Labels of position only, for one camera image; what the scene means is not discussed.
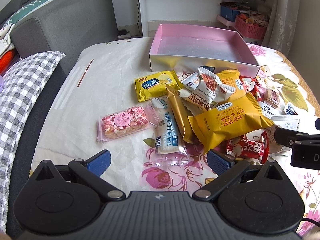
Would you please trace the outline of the white shelf unit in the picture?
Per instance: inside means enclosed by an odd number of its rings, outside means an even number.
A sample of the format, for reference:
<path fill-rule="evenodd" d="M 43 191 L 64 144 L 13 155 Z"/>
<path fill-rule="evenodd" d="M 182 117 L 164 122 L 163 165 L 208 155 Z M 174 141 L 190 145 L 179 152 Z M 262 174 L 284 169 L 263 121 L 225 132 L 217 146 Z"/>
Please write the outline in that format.
<path fill-rule="evenodd" d="M 140 22 L 144 37 L 153 37 L 162 23 L 203 25 L 222 28 L 217 20 L 223 1 L 247 2 L 272 7 L 273 0 L 139 0 Z"/>

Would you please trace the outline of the golden long snack packet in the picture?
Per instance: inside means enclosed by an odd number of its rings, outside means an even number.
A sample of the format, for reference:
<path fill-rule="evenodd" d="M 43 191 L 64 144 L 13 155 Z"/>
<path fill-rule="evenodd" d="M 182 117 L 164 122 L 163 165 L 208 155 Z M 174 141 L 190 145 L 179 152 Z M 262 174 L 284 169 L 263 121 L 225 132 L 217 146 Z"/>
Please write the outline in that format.
<path fill-rule="evenodd" d="M 198 144 L 199 140 L 197 139 L 191 128 L 188 120 L 187 109 L 183 104 L 180 93 L 178 92 L 178 90 L 173 89 L 168 84 L 166 84 L 165 86 L 171 109 L 183 140 L 189 144 Z"/>

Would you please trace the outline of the brown wafer packet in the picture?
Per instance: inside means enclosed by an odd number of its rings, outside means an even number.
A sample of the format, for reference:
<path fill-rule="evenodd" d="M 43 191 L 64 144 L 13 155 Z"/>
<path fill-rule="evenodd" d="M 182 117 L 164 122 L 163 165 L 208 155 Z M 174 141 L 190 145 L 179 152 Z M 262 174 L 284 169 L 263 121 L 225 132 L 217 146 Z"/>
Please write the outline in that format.
<path fill-rule="evenodd" d="M 266 89 L 264 92 L 264 102 L 273 108 L 278 108 L 280 105 L 278 92 L 270 88 Z"/>

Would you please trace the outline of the grey checked pillow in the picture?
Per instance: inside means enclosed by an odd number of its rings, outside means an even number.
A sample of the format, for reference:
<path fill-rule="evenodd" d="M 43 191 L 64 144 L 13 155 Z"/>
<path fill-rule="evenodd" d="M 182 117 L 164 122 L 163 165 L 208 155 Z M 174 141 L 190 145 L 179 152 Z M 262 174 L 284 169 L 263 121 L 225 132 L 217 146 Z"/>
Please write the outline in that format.
<path fill-rule="evenodd" d="M 8 218 L 9 186 L 15 153 L 28 115 L 59 62 L 60 51 L 36 53 L 15 63 L 3 76 L 1 91 L 1 232 Z"/>

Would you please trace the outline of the grey sofa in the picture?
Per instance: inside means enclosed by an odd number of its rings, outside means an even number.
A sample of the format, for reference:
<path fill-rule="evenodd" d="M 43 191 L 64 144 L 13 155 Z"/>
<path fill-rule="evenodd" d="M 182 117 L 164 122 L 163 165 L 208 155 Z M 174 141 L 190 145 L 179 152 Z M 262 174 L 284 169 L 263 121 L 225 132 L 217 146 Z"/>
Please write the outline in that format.
<path fill-rule="evenodd" d="M 1 55 L 16 49 L 22 59 L 45 51 L 65 57 L 57 72 L 66 77 L 87 47 L 115 41 L 118 28 L 112 0 L 48 0 L 17 23 L 10 14 L 1 29 Z"/>

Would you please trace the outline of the floral table cloth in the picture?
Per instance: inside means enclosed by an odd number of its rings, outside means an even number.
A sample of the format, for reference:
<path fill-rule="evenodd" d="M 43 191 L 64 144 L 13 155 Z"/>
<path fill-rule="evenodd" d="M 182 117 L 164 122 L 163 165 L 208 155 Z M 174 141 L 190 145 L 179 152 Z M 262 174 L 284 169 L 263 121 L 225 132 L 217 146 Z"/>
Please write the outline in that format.
<path fill-rule="evenodd" d="M 39 141 L 36 146 L 32 169 L 43 159 L 51 159 L 55 164 L 66 164 L 77 158 L 91 157 L 103 147 L 111 152 L 112 163 L 102 178 L 116 185 L 125 192 L 130 190 L 151 191 L 184 191 L 193 193 L 205 181 L 216 175 L 206 163 L 207 155 L 203 155 L 203 145 L 191 148 L 191 162 L 186 166 L 144 166 L 145 163 L 157 158 L 144 139 L 151 138 L 154 131 L 147 129 L 132 135 L 109 142 L 97 142 L 98 118 L 102 115 L 127 109 L 138 103 L 134 81 L 138 77 L 149 75 L 149 49 L 151 38 L 96 44 L 85 49 L 62 85 L 54 103 L 46 117 Z M 279 51 L 249 44 L 262 70 L 258 74 L 263 86 L 283 87 L 272 75 L 285 83 L 285 92 L 292 92 L 290 99 L 297 96 L 300 106 L 299 114 L 319 113 L 319 106 L 312 92 L 307 87 L 290 61 Z M 289 168 L 289 157 L 278 157 L 282 168 L 285 168 L 290 179 L 299 191 L 306 204 L 305 215 L 319 221 L 319 171 L 301 168 Z M 126 220 L 125 226 L 139 222 L 146 226 L 145 239 L 205 239 L 207 227 L 192 231 L 173 225 L 174 221 L 164 219 L 163 223 L 173 226 L 165 229 L 156 220 L 155 226 L 159 233 L 151 233 L 153 226 L 147 225 L 149 217 L 136 217 Z"/>

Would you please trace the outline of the blue white small packet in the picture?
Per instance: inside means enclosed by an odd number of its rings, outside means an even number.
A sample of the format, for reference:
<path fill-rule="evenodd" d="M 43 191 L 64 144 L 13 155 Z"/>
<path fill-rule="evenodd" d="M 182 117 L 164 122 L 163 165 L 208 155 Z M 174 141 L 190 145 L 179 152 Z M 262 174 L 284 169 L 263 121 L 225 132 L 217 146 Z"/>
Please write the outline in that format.
<path fill-rule="evenodd" d="M 284 107 L 284 113 L 286 115 L 298 115 L 297 111 L 295 110 L 295 108 L 293 107 L 291 102 L 288 102 L 285 107 Z"/>

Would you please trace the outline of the lace curtain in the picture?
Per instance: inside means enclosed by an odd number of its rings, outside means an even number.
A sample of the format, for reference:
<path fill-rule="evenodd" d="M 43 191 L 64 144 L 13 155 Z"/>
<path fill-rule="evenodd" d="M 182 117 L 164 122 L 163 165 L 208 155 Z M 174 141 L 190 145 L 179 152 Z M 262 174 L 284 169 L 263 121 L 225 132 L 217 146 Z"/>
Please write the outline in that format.
<path fill-rule="evenodd" d="M 289 55 L 295 35 L 300 0 L 273 0 L 268 27 L 262 42 L 265 47 Z"/>

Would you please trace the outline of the red candy packet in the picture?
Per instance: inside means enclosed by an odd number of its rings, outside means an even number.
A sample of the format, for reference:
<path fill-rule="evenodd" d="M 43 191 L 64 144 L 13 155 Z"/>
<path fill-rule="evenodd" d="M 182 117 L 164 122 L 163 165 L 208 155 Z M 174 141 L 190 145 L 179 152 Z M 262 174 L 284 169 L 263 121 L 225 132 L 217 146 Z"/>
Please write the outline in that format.
<path fill-rule="evenodd" d="M 228 140 L 226 153 L 235 158 L 254 159 L 264 164 L 269 154 L 267 131 L 260 129 Z"/>

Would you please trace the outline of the blue white bread packet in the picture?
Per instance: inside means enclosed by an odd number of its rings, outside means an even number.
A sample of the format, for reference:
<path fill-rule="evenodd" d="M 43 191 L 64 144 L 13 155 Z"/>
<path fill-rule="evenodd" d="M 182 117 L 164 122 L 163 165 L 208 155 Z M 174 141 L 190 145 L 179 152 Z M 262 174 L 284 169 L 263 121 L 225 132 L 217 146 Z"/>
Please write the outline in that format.
<path fill-rule="evenodd" d="M 155 150 L 158 154 L 186 154 L 185 143 L 169 103 L 169 99 L 152 98 L 152 106 L 159 118 L 155 129 Z"/>

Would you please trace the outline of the red white snack packet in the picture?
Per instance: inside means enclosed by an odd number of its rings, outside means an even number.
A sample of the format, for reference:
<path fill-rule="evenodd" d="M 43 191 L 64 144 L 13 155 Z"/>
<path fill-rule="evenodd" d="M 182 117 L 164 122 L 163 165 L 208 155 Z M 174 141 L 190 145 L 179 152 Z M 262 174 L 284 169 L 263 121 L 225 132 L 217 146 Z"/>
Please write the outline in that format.
<path fill-rule="evenodd" d="M 242 82 L 242 85 L 247 93 L 251 92 L 254 96 L 259 95 L 261 85 L 256 78 L 240 75 L 240 81 Z"/>

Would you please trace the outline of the pink nougat snack packet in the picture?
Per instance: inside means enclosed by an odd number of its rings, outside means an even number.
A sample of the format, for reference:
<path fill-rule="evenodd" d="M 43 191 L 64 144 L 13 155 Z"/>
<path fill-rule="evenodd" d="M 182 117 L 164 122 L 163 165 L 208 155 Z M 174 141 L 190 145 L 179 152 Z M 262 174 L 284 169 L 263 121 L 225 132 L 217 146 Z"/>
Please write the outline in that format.
<path fill-rule="evenodd" d="M 149 125 L 146 110 L 135 106 L 99 118 L 97 141 L 110 141 L 146 129 Z"/>

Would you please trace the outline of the teal cushion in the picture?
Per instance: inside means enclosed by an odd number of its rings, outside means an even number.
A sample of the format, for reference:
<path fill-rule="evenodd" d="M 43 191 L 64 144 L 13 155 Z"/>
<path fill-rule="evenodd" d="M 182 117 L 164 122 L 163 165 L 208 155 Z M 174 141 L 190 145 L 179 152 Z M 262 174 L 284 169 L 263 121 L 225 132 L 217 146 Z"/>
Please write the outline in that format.
<path fill-rule="evenodd" d="M 22 20 L 35 10 L 40 9 L 41 7 L 47 5 L 52 1 L 54 0 L 34 0 L 28 3 L 27 5 L 24 5 L 8 18 L 8 20 L 4 23 L 3 27 L 6 27 L 7 25 L 16 24 L 18 21 Z"/>

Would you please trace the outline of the yellow biscuit packet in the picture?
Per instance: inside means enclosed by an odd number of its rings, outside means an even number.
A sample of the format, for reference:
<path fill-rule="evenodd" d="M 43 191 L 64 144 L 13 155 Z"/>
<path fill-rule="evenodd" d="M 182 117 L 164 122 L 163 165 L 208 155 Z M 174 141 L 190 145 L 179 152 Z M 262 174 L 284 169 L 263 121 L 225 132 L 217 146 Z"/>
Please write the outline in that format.
<path fill-rule="evenodd" d="M 183 88 L 174 70 L 156 72 L 148 76 L 135 79 L 135 91 L 138 102 L 144 102 L 151 98 L 158 98 L 167 94 L 166 85 L 175 90 Z"/>

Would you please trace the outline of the pink plastic basket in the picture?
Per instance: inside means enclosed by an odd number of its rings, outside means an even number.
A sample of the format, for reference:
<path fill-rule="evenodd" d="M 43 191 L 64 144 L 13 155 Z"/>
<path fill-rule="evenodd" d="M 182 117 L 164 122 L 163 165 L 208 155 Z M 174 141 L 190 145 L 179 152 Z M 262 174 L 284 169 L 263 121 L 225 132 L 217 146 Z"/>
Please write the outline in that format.
<path fill-rule="evenodd" d="M 265 27 L 259 27 L 253 24 L 246 23 L 238 15 L 235 18 L 235 28 L 243 36 L 256 40 L 262 40 L 266 33 Z"/>

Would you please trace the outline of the orange yellow snack packet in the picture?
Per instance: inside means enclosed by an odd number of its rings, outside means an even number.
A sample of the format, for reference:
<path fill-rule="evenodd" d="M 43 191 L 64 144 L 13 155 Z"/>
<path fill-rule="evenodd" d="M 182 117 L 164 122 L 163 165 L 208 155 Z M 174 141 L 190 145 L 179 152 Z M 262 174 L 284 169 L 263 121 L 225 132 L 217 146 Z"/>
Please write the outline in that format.
<path fill-rule="evenodd" d="M 235 88 L 235 92 L 228 98 L 227 102 L 234 101 L 246 95 L 246 91 L 240 81 L 240 72 L 237 69 L 223 70 L 217 73 L 217 76 L 224 85 Z"/>

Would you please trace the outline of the white nut snack packet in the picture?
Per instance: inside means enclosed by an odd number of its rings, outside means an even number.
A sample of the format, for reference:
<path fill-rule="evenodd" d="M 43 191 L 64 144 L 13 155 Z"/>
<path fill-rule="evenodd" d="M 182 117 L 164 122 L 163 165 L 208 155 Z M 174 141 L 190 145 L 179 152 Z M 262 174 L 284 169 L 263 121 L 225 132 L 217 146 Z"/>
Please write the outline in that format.
<path fill-rule="evenodd" d="M 199 84 L 196 92 L 210 104 L 225 102 L 236 91 L 235 87 L 223 84 L 216 74 L 206 68 L 198 68 L 198 74 Z"/>

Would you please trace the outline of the pink cardboard box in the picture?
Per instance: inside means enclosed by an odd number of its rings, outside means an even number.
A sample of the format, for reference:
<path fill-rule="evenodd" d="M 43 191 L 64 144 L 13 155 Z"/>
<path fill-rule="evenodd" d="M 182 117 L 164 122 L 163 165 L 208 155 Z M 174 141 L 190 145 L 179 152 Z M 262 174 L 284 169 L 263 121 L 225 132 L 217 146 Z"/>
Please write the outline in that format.
<path fill-rule="evenodd" d="M 236 31 L 188 24 L 160 24 L 149 52 L 153 72 L 193 73 L 205 67 L 214 73 L 237 69 L 255 78 L 260 66 Z"/>

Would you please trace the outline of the large yellow sandwich cake packet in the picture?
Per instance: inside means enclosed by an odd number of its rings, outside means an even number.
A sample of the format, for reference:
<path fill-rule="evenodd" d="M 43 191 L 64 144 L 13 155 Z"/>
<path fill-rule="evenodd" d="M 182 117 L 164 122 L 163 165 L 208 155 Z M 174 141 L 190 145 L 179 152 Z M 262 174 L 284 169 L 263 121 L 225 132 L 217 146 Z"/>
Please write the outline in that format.
<path fill-rule="evenodd" d="M 189 116 L 188 120 L 203 145 L 205 154 L 225 140 L 269 128 L 274 124 L 263 115 L 259 103 L 250 92 L 199 115 Z"/>

